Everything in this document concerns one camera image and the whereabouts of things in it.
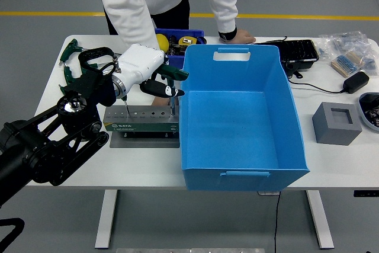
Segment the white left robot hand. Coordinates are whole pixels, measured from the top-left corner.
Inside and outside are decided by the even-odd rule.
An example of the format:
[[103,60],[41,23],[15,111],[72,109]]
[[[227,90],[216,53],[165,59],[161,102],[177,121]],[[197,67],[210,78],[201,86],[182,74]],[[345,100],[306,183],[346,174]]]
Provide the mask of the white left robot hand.
[[167,61],[162,50],[132,44],[118,58],[118,71],[113,73],[116,98],[125,100],[134,84],[138,84],[142,92],[156,97],[183,96],[185,92],[177,89],[174,82],[186,80],[189,73]]

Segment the person's left hand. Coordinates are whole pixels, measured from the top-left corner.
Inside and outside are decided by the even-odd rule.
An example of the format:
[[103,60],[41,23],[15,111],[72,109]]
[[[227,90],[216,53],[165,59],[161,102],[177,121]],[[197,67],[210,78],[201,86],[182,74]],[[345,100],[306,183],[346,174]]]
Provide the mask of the person's left hand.
[[229,41],[229,44],[254,44],[255,42],[256,38],[248,31],[237,29],[235,37]]

